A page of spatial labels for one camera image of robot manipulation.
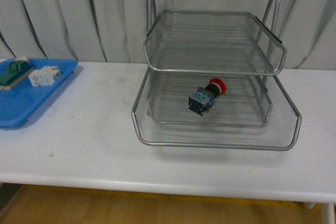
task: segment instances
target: wooden floor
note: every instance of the wooden floor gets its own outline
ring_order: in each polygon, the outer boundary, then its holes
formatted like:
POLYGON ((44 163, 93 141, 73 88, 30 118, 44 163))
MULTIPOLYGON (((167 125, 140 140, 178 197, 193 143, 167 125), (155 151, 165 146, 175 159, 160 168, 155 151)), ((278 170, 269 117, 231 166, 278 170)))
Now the wooden floor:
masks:
POLYGON ((1 224, 321 223, 321 210, 295 202, 22 186, 1 224))

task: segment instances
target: blue tray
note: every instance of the blue tray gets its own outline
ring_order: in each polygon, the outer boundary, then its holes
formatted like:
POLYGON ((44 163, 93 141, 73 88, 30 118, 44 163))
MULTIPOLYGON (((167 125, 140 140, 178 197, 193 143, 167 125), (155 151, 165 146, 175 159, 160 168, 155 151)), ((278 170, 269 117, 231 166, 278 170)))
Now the blue tray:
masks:
MULTIPOLYGON (((7 70, 13 61, 0 62, 0 73, 7 70)), ((29 59, 34 69, 44 66, 57 66, 61 77, 52 86, 33 87, 25 78, 12 90, 0 90, 0 129, 15 129, 24 125, 37 108, 74 72, 75 60, 29 59)))

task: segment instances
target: white table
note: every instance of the white table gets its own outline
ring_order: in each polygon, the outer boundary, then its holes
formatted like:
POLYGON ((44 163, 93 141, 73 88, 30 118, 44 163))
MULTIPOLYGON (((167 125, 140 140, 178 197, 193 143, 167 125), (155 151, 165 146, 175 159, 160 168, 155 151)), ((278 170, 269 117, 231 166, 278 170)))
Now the white table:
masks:
POLYGON ((22 128, 0 130, 0 182, 336 203, 336 71, 283 70, 302 114, 286 152, 150 147, 131 109, 144 64, 80 62, 22 128))

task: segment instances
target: wire mesh shelf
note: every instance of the wire mesh shelf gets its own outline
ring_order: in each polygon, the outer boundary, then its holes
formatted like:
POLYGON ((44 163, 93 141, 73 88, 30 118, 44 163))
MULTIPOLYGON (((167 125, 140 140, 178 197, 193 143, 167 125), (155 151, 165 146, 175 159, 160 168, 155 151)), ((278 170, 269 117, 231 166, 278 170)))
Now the wire mesh shelf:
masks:
POLYGON ((272 151, 295 145, 301 115, 276 77, 287 53, 274 35, 280 0, 271 30, 264 25, 273 1, 262 21, 246 12, 196 10, 157 17, 155 0, 147 1, 149 67, 132 109, 141 142, 272 151), (189 97, 212 78, 227 90, 200 116, 193 112, 199 107, 188 109, 189 97))
POLYGON ((252 14, 163 11, 145 43, 156 71, 273 76, 286 49, 252 14))
POLYGON ((212 74, 153 72, 147 105, 157 123, 263 127, 272 102, 259 76, 218 76, 228 89, 203 116, 188 109, 188 97, 206 86, 212 74))
MULTIPOLYGON (((277 77, 269 77, 267 80, 267 92, 272 101, 268 122, 263 127, 236 127, 227 124, 188 124, 171 123, 169 121, 162 123, 154 121, 148 106, 152 84, 150 81, 152 77, 150 77, 149 72, 149 70, 146 72, 132 110, 136 133, 144 144, 273 151, 285 151, 295 145, 301 115, 277 77)), ((180 113, 178 108, 174 106, 171 106, 170 110, 174 111, 176 115, 180 113)), ((213 107, 209 114, 215 110, 216 108, 213 107)))

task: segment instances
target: electronic component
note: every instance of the electronic component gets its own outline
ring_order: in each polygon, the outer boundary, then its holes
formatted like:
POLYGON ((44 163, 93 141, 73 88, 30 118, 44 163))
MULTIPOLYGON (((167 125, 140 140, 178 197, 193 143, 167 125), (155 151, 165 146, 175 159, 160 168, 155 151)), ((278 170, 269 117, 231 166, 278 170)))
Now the electronic component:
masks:
POLYGON ((41 69, 34 70, 29 75, 29 80, 34 87, 51 86, 61 76, 58 67, 44 66, 41 69))
POLYGON ((199 115, 203 115, 202 113, 208 112, 214 105, 215 98, 225 92, 226 85, 224 81, 219 78, 212 78, 205 89, 199 87, 193 96, 189 97, 188 108, 199 115))
POLYGON ((7 66, 7 71, 0 74, 0 90, 11 90, 32 71, 33 68, 27 60, 18 59, 10 62, 7 66))

